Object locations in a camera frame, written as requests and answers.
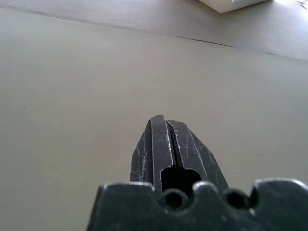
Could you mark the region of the white box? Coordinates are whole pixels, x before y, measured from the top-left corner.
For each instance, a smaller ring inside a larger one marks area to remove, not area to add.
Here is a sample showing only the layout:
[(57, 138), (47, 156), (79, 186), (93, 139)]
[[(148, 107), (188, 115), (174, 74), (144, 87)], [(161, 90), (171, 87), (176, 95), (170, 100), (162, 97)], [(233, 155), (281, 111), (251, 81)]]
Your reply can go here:
[(267, 0), (199, 0), (219, 13), (226, 13)]

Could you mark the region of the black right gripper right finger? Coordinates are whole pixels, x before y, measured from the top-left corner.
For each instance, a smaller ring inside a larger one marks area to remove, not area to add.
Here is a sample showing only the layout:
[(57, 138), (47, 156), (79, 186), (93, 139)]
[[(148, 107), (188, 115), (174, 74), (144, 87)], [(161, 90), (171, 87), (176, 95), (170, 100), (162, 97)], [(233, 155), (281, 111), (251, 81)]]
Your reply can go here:
[(176, 167), (180, 169), (180, 182), (191, 190), (199, 181), (213, 183), (219, 191), (227, 189), (227, 181), (211, 151), (197, 138), (185, 123), (167, 122), (172, 144), (175, 145)]

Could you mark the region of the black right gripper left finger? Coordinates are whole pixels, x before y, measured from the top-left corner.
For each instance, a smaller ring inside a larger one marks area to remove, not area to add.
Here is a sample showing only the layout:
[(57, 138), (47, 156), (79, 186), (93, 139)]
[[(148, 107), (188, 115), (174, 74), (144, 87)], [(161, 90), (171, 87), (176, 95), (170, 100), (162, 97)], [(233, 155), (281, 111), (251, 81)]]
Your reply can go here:
[(164, 116), (150, 118), (132, 155), (130, 181), (149, 182), (162, 192), (162, 172), (173, 166), (171, 147)]

